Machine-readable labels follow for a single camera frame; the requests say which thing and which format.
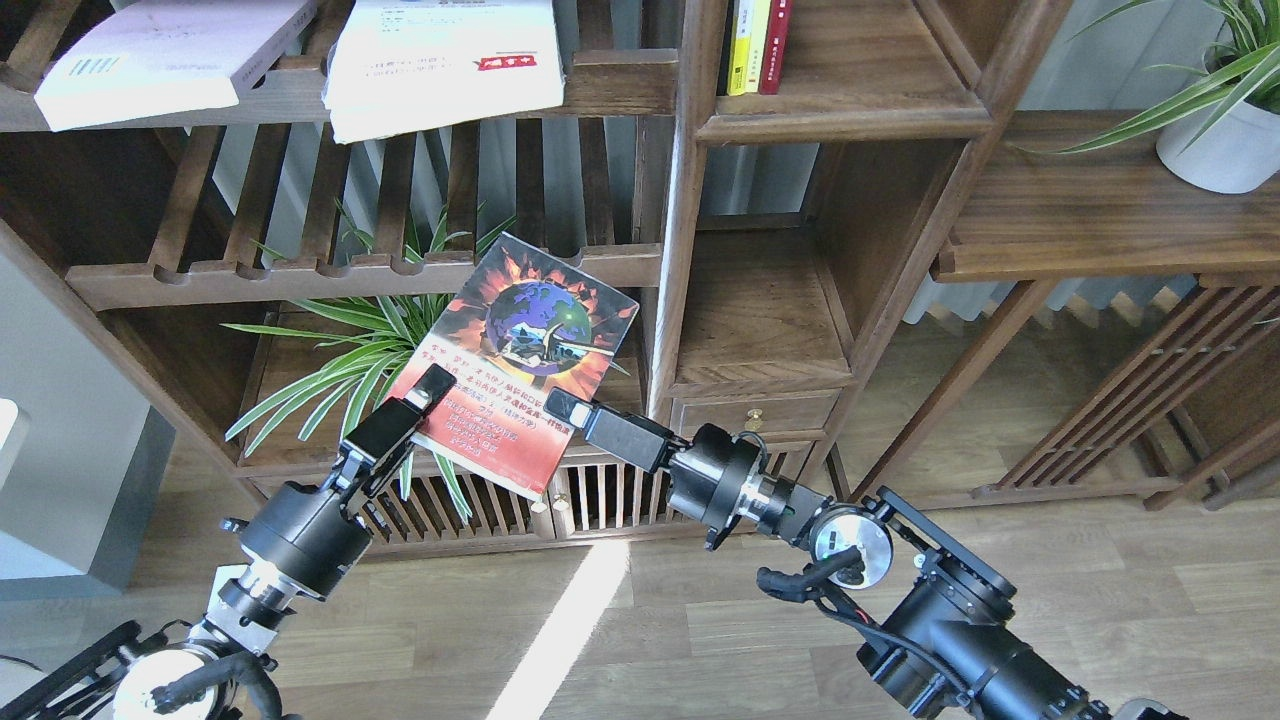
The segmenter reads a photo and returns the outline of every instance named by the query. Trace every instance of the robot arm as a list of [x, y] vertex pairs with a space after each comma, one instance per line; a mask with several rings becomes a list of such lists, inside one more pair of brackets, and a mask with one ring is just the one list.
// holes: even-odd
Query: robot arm
[[[0, 708], [0, 720], [90, 717], [113, 691], [118, 719], [230, 720], [239, 717], [232, 708], [239, 685], [264, 720], [279, 720], [266, 651], [293, 614], [289, 603], [324, 601], [369, 548], [371, 533], [348, 506], [387, 487], [454, 382], [431, 365], [403, 398], [387, 400], [343, 438], [324, 483], [285, 483], [252, 521], [225, 520], [250, 564], [219, 588], [186, 639], [169, 644], [161, 630], [138, 641], [138, 624], [125, 623]], [[84, 676], [96, 680], [61, 697]]]
[[[748, 518], [756, 532], [808, 551], [813, 562], [803, 573], [760, 568], [756, 584], [778, 600], [814, 602], [858, 630], [867, 641], [859, 662], [911, 717], [959, 706], [983, 720], [1187, 720], [1151, 701], [1132, 701], [1115, 716], [1091, 701], [1005, 626], [1014, 616], [1012, 583], [887, 488], [860, 505], [836, 502], [769, 475], [754, 433], [730, 437], [703, 425], [686, 442], [652, 420], [562, 389], [552, 392], [547, 411], [621, 460], [666, 470], [669, 505], [708, 527], [707, 550]], [[915, 550], [920, 573], [881, 624], [845, 591], [884, 578], [891, 532]]]

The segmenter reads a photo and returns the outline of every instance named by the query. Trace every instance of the spider plant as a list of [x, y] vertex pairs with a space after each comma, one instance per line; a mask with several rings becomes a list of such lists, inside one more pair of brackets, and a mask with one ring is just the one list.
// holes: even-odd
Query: spider plant
[[[1160, 0], [1125, 3], [1093, 20], [1080, 32], [1121, 13], [1156, 1]], [[1240, 102], [1280, 114], [1280, 0], [1203, 1], [1222, 15], [1224, 32], [1220, 33], [1220, 37], [1225, 40], [1210, 45], [1206, 54], [1207, 69], [1180, 68], [1199, 76], [1198, 79], [1181, 92], [1097, 137], [1057, 152], [1084, 152], [1107, 147], [1160, 129], [1212, 105], [1217, 106], [1208, 114], [1187, 145], [1196, 142]]]
[[[367, 252], [374, 250], [374, 236], [355, 227], [346, 208], [339, 205], [343, 223], [347, 229], [343, 237], [355, 237]], [[430, 245], [426, 252], [440, 252], [447, 249], [451, 240], [467, 233], [445, 233], [445, 211], [435, 223]], [[484, 255], [498, 236], [515, 223], [515, 217], [508, 218], [485, 233], [476, 242], [476, 254]], [[274, 250], [262, 246], [264, 252], [279, 260], [283, 256]], [[422, 247], [419, 241], [413, 223], [408, 223], [404, 237], [404, 259], [411, 263], [422, 261]], [[311, 332], [294, 328], [282, 328], [276, 325], [250, 325], [238, 323], [224, 323], [224, 327], [255, 334], [283, 336], [293, 338], [306, 338], [319, 341], [316, 347], [332, 347], [349, 345], [351, 350], [325, 363], [316, 372], [298, 378], [279, 391], [271, 393], [265, 400], [250, 409], [244, 415], [227, 430], [227, 439], [244, 432], [250, 425], [265, 418], [261, 429], [244, 446], [244, 455], [251, 455], [266, 437], [275, 430], [287, 418], [307, 406], [316, 398], [310, 415], [302, 423], [298, 439], [307, 441], [320, 423], [343, 400], [346, 409], [342, 415], [342, 429], [339, 437], [344, 437], [370, 407], [370, 401], [381, 402], [387, 397], [392, 383], [413, 355], [413, 348], [426, 337], [431, 325], [444, 311], [453, 299], [448, 293], [430, 295], [403, 295], [403, 296], [378, 296], [378, 297], [342, 297], [333, 300], [292, 300], [298, 307], [328, 318], [352, 328], [351, 334], [337, 332]], [[440, 475], [448, 487], [449, 497], [453, 501], [458, 515], [463, 521], [471, 518], [471, 506], [458, 484], [457, 470], [447, 457], [435, 456]], [[402, 498], [408, 498], [413, 477], [413, 456], [404, 460], [399, 469], [399, 493]]]

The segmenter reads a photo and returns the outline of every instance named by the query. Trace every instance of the potted plant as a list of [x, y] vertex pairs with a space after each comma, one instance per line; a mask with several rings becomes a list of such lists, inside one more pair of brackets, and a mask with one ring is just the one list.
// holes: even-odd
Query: potted plant
[[[1080, 32], [1157, 0], [1132, 0]], [[1181, 92], [1059, 152], [1084, 152], [1164, 128], [1161, 161], [1184, 181], [1248, 192], [1280, 170], [1280, 0], [1204, 0], [1222, 15], [1221, 41]]]
[[[365, 231], [357, 229], [346, 209], [340, 206], [339, 209], [342, 210], [343, 222], [348, 228], [344, 232], [344, 237], [353, 236], [365, 246], [366, 251], [372, 252], [374, 237]], [[511, 217], [485, 233], [476, 242], [476, 255], [484, 255], [494, 240], [515, 224], [515, 222], [516, 218]], [[451, 240], [460, 234], [447, 234], [444, 228], [445, 210], [442, 210], [426, 252], [444, 251]], [[261, 247], [271, 258], [276, 260], [283, 259], [279, 252], [265, 246]], [[422, 254], [417, 231], [411, 222], [404, 237], [404, 259], [411, 263], [421, 263]], [[261, 400], [227, 430], [227, 439], [244, 432], [260, 419], [265, 419], [262, 427], [244, 446], [244, 455], [251, 455], [285, 418], [310, 406], [316, 398], [320, 400], [314, 405], [310, 415], [302, 423], [298, 439], [307, 441], [320, 425], [320, 421], [343, 400], [346, 400], [346, 407], [340, 436], [346, 436], [364, 418], [366, 409], [371, 407], [371, 401], [376, 404], [385, 397], [392, 382], [399, 375], [413, 355], [413, 348], [426, 337], [426, 333], [440, 316], [440, 313], [444, 311], [449, 300], [452, 300], [451, 295], [431, 293], [380, 296], [372, 299], [342, 297], [333, 300], [291, 301], [306, 311], [352, 328], [353, 332], [349, 334], [312, 332], [278, 325], [224, 323], [228, 328], [248, 333], [315, 340], [317, 341], [316, 347], [352, 346], [351, 350], [329, 360], [314, 373], [298, 378]], [[471, 507], [458, 484], [453, 464], [440, 455], [435, 456], [435, 461], [449, 489], [453, 506], [457, 509], [458, 515], [462, 516], [462, 520], [466, 521], [471, 516]], [[410, 455], [399, 471], [401, 497], [407, 498], [408, 496], [412, 473], [413, 457]]]

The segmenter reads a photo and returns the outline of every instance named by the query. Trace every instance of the yellow book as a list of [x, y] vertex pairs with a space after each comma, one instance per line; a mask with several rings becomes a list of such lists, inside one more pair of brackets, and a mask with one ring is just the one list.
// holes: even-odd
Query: yellow book
[[746, 92], [760, 91], [764, 74], [764, 42], [769, 35], [769, 0], [751, 0], [751, 37], [746, 50]]
[[755, 0], [735, 0], [733, 42], [728, 56], [728, 94], [746, 92], [746, 60], [751, 50], [751, 28]]

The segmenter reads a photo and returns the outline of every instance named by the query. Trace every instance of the globe illustration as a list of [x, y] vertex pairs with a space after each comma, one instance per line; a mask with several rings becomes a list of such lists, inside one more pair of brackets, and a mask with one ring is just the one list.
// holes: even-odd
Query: globe illustration
[[545, 377], [563, 373], [586, 356], [591, 320], [563, 287], [525, 282], [494, 299], [485, 315], [485, 334], [506, 361]]

